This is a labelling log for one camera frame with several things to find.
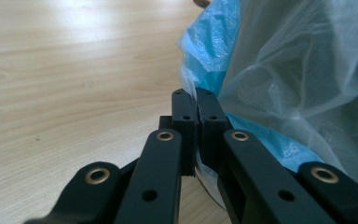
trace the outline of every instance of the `light wood tabletop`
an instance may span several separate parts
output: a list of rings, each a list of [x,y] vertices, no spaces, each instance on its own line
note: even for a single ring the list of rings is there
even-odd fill
[[[45,216],[76,171],[139,157],[181,87],[191,0],[0,0],[0,224]],[[183,177],[180,223],[230,223]]]

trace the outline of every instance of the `black metal bracket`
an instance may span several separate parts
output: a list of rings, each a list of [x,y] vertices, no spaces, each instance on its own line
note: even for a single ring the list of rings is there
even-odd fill
[[[358,223],[357,183],[321,162],[289,172],[253,134],[233,130],[203,89],[197,102],[172,93],[172,115],[160,117],[138,160],[85,166],[46,217],[26,223],[177,223],[180,176],[195,175],[196,150],[219,174],[233,223]]]

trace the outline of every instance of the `round hole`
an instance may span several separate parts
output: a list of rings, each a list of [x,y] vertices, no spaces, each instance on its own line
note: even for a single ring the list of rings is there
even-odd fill
[[[320,181],[327,183],[327,184],[336,184],[339,181],[339,178],[336,174],[327,170],[323,167],[313,167],[310,169],[310,173]]]
[[[282,189],[278,192],[278,195],[281,197],[281,199],[287,202],[292,202],[295,200],[295,195],[293,195],[293,193],[289,190]]]
[[[86,174],[86,182],[91,185],[103,183],[110,176],[110,172],[105,168],[94,168]]]
[[[173,139],[173,133],[162,132],[157,135],[159,141],[170,141]]]
[[[242,141],[242,142],[249,139],[248,134],[242,132],[234,132],[231,134],[231,137],[237,141]]]
[[[142,200],[148,203],[155,201],[157,197],[157,192],[153,189],[146,190],[142,193]]]

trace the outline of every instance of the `plastic bag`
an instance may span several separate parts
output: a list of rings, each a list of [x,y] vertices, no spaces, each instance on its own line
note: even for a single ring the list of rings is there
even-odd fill
[[[214,0],[179,46],[184,89],[219,93],[282,165],[358,182],[358,1]]]

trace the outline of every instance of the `wooden table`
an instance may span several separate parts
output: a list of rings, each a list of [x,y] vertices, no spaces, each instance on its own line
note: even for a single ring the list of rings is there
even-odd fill
[[[76,171],[139,157],[171,114],[190,0],[0,0],[0,224],[46,215]],[[229,223],[183,178],[180,223]]]

